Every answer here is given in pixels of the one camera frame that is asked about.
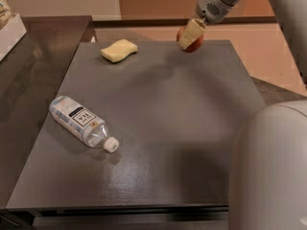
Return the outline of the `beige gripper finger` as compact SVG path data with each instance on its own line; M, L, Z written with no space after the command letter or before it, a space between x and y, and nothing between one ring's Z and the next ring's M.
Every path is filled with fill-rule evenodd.
M180 49L186 49L200 36L204 35L205 23L202 19L193 18L189 20L184 28L185 31L183 32L181 39L177 42Z

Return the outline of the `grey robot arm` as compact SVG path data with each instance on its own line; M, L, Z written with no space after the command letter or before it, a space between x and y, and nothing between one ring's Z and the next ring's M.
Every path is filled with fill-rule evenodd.
M222 21L240 0L199 0L196 17ZM303 79L307 0L269 0ZM228 230L307 230L307 102L265 107L242 126L232 150Z

